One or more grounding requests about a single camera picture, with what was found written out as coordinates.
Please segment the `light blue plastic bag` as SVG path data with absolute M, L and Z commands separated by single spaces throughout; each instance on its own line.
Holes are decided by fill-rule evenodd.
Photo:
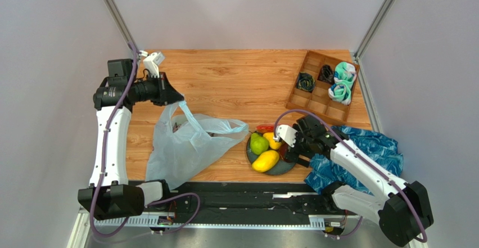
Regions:
M 155 124 L 145 179 L 175 189 L 220 159 L 249 134 L 237 119 L 194 114 L 184 101 L 167 105 Z

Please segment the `yellow fake pear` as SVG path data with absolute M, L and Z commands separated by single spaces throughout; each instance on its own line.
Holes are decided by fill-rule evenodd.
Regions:
M 273 132 L 266 132 L 263 134 L 263 137 L 268 141 L 269 143 L 269 148 L 272 150 L 279 150 L 282 142 L 278 142 L 274 139 L 274 133 Z

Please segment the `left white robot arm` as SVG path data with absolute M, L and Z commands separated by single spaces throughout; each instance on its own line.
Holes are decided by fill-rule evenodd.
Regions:
M 141 215 L 168 189 L 165 180 L 132 186 L 126 173 L 126 139 L 133 106 L 144 101 L 166 106 L 184 100 L 159 71 L 163 60 L 159 53 L 146 57 L 147 75 L 140 80 L 136 78 L 136 60 L 110 60 L 109 74 L 93 95 L 98 123 L 96 160 L 88 188 L 78 191 L 78 202 L 96 220 Z

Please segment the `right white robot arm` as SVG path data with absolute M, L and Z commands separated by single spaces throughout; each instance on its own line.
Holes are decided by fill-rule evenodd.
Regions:
M 426 229 L 434 217 L 426 187 L 390 173 L 365 154 L 346 134 L 330 127 L 312 112 L 304 111 L 293 126 L 275 122 L 275 141 L 291 150 L 320 154 L 352 174 L 369 190 L 358 191 L 335 181 L 321 191 L 332 208 L 348 210 L 377 224 L 396 246 L 412 240 L 427 242 Z

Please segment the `green fake pear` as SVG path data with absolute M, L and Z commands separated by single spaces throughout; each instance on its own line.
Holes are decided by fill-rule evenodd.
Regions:
M 253 133 L 250 137 L 250 150 L 255 155 L 261 155 L 269 149 L 269 142 L 262 134 Z

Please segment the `yellow fake mango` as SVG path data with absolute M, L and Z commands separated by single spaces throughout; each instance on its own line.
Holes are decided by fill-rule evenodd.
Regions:
M 268 150 L 260 154 L 251 166 L 254 171 L 264 173 L 272 169 L 279 162 L 279 158 L 277 151 Z

